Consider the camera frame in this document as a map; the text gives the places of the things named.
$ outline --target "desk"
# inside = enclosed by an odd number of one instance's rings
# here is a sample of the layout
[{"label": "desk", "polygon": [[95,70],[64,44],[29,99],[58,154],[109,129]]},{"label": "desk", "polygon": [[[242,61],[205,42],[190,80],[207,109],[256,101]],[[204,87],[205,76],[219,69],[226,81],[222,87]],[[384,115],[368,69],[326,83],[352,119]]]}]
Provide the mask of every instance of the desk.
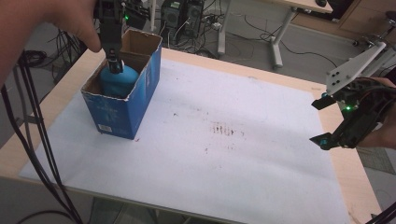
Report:
[{"label": "desk", "polygon": [[[219,29],[219,43],[218,43],[218,54],[222,55],[225,53],[225,33],[226,29],[228,26],[228,18],[230,17],[231,10],[233,8],[234,2],[236,0],[227,0],[225,1],[227,4],[227,11],[224,16],[224,22]],[[260,13],[264,14],[265,18],[276,18],[276,20],[279,20],[279,17],[284,18],[283,19],[283,24],[280,30],[278,31],[276,36],[272,36],[270,39],[270,45],[271,45],[271,50],[274,56],[274,68],[280,68],[283,66],[282,63],[282,58],[280,56],[280,50],[279,50],[279,42],[282,39],[283,34],[285,34],[286,30],[288,29],[291,20],[294,18],[297,12],[297,7],[307,9],[307,10],[312,10],[316,12],[332,12],[332,8],[330,7],[329,4],[326,5],[326,7],[319,7],[316,3],[315,0],[255,0],[255,1],[248,1],[247,3],[244,3],[246,7],[249,5],[252,5],[255,10],[260,10],[261,8],[266,8],[268,13]]]},{"label": "desk", "polygon": [[[255,77],[277,85],[312,92],[318,98],[325,87],[317,83],[307,82],[296,78],[283,77],[265,71],[246,68],[236,64],[223,63],[185,54],[170,49],[163,49],[163,58],[176,60],[208,69],[235,74],[238,76]],[[55,87],[42,103],[44,118],[49,127],[55,118],[64,110],[70,99],[79,91],[80,86],[92,73],[92,70],[104,59],[103,52],[93,54],[86,52],[64,79]],[[341,121],[337,108],[332,107],[320,113],[325,131],[332,131]],[[38,146],[38,134],[32,133],[34,144]],[[375,195],[368,182],[367,176],[355,150],[337,148],[331,151],[334,171],[339,181],[344,202],[350,216],[351,223],[363,223],[370,219],[370,214],[378,214],[380,209]],[[21,148],[21,143],[13,136],[0,150],[0,176],[26,181],[19,177],[19,172],[28,161]]]}]

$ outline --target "gray floor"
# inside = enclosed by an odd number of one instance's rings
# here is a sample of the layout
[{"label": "gray floor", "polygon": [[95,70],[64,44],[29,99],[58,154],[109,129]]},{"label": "gray floor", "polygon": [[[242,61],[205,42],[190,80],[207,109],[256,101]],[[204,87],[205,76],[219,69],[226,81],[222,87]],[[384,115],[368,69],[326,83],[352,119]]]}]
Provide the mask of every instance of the gray floor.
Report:
[{"label": "gray floor", "polygon": [[[261,24],[260,19],[251,19],[253,21],[256,20],[257,24]],[[53,42],[48,43],[48,41],[56,35],[57,30],[53,26],[43,24],[37,27],[26,49],[44,50],[48,55],[51,55],[55,51],[55,47]],[[332,60],[336,65],[346,62],[348,58],[355,57],[361,52],[361,49],[352,47],[351,40],[324,35],[296,26],[289,28],[283,38],[283,42],[293,51],[319,53]],[[214,52],[216,48],[216,32],[208,33],[206,47]],[[332,63],[318,55],[291,53],[284,45],[281,45],[280,50],[284,67],[273,70],[270,49],[265,42],[246,40],[237,35],[227,34],[226,54],[219,59],[225,62],[276,72],[280,76],[297,77],[317,83],[324,83],[326,72],[334,68]],[[39,98],[41,98],[54,87],[53,77],[45,69],[34,69],[32,73]],[[7,80],[7,87],[11,95],[11,101],[15,106],[15,113],[20,116],[21,107],[18,104],[18,95],[12,78]],[[0,104],[0,125],[2,127],[0,130],[0,146],[2,146],[12,135],[3,104]],[[387,153],[393,167],[396,167],[396,151],[387,149]],[[385,209],[391,203],[394,203],[396,201],[396,176],[370,168],[366,168],[366,173],[381,207]],[[71,197],[83,219],[87,221],[91,213],[92,197],[78,193],[72,193]],[[43,187],[0,179],[0,218],[2,223],[16,223],[17,220],[29,214],[46,209],[59,209],[59,205]],[[185,219],[186,217],[180,215],[164,211],[160,212],[161,224],[184,223]],[[45,215],[25,223],[70,222],[59,216]],[[195,220],[191,223],[203,223],[203,221]]]}]

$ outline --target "white paper sheet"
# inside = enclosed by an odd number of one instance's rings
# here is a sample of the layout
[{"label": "white paper sheet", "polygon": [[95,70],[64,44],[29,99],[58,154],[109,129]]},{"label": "white paper sheet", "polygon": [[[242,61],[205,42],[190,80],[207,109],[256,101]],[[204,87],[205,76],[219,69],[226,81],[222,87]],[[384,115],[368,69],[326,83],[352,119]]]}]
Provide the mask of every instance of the white paper sheet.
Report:
[{"label": "white paper sheet", "polygon": [[[323,132],[311,93],[168,60],[161,69],[135,140],[97,132],[76,93],[49,128],[66,186],[241,223],[349,222],[330,155],[309,141]],[[21,176],[37,179],[30,163]]]}]

